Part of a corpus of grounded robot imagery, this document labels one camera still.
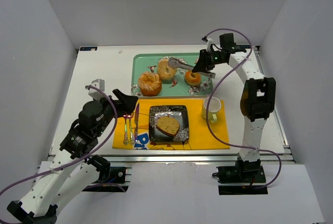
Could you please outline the glazed orange donut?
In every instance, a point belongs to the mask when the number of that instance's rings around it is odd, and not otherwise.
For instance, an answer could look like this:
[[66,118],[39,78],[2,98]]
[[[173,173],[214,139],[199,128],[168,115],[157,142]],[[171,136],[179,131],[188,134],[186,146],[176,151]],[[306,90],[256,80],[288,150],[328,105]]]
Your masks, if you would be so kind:
[[185,82],[190,86],[198,86],[201,83],[201,75],[187,71],[184,76]]

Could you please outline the metal serving tongs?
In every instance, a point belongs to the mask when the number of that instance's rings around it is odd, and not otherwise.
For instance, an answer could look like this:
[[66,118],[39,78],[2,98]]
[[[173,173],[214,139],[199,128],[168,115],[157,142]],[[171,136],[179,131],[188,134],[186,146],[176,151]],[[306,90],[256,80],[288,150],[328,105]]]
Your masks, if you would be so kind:
[[[170,57],[169,60],[168,60],[168,66],[173,68],[173,69],[176,69],[176,68],[180,68],[180,69],[183,69],[183,70],[186,70],[186,71],[192,71],[193,70],[193,66],[191,65],[188,65],[188,64],[185,64],[181,61],[179,61],[178,59],[174,58],[174,57]],[[206,77],[209,77],[209,78],[215,78],[215,73],[212,73],[212,72],[198,72],[200,75],[203,75],[203,76],[206,76]]]

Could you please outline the pale speckled bagel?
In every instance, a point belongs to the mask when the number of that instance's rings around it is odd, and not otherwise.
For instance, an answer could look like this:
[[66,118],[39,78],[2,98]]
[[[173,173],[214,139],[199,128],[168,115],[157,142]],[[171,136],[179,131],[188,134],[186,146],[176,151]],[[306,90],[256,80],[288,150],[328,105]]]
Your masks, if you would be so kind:
[[168,65],[169,60],[167,58],[161,59],[158,63],[157,73],[161,78],[162,83],[170,84],[172,83],[177,68],[172,68]]

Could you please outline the brown bread slice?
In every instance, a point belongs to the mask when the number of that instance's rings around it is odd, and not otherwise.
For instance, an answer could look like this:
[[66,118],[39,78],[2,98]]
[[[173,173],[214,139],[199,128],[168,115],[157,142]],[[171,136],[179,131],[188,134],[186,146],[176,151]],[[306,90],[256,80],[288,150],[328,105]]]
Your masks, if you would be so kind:
[[180,129],[180,124],[173,117],[163,116],[157,120],[156,127],[162,133],[171,137],[175,137]]

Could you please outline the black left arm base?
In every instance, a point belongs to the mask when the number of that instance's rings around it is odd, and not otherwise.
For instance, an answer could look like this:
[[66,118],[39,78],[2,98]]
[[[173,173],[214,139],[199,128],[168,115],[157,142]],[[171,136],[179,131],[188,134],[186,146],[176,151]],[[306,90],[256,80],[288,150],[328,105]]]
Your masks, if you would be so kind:
[[99,178],[83,189],[83,192],[124,193],[128,190],[132,177],[131,167],[110,166],[100,172]]

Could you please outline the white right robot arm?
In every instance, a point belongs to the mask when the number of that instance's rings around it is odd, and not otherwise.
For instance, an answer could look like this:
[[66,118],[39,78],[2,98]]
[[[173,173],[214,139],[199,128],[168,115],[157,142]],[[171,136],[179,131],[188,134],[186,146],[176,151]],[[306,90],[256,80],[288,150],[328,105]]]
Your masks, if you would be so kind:
[[240,110],[244,116],[245,126],[242,145],[238,153],[237,166],[246,171],[260,167],[260,145],[263,127],[274,111],[276,81],[264,76],[249,59],[251,55],[234,41],[232,33],[220,36],[220,47],[213,48],[214,41],[204,36],[206,49],[199,52],[199,59],[193,72],[213,70],[218,64],[228,64],[237,73],[244,84],[241,94]]

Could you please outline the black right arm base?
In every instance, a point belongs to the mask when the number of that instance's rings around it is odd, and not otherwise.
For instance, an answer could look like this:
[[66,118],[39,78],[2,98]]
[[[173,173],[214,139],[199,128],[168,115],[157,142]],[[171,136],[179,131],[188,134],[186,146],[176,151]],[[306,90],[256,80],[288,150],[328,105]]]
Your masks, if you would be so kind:
[[238,175],[235,166],[219,166],[212,177],[217,180],[219,195],[267,195],[264,187],[266,177],[263,166],[257,172],[245,175],[244,179]]

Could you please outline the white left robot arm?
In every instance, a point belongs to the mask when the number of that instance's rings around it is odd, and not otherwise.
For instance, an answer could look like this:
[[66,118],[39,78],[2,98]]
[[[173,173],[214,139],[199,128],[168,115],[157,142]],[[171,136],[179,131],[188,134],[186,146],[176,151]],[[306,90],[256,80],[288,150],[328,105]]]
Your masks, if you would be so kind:
[[138,97],[114,89],[113,100],[103,90],[87,86],[87,102],[60,144],[49,170],[36,174],[39,180],[20,200],[11,201],[7,211],[20,223],[55,223],[62,209],[81,191],[99,187],[98,179],[109,173],[110,162],[95,152],[98,138],[110,122],[133,113]]

